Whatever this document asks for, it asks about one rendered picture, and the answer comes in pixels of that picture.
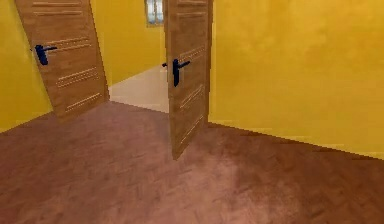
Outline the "brown wooden room door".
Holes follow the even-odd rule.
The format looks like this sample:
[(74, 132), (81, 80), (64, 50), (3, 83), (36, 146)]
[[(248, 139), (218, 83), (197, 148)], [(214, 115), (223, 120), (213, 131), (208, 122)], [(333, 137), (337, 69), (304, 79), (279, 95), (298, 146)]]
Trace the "brown wooden room door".
[[(213, 0), (164, 0), (172, 157), (178, 159), (208, 120)], [(173, 86), (172, 61), (190, 64)]]
[[(73, 119), (109, 100), (90, 0), (14, 0), (53, 111)], [(34, 47), (56, 46), (41, 65)]]

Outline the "window with pale frame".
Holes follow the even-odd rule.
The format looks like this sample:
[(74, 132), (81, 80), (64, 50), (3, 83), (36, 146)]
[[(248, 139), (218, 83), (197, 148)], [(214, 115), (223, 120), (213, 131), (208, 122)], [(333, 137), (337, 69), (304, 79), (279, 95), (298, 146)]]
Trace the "window with pale frame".
[(161, 26), (164, 23), (163, 0), (144, 0), (148, 26)]

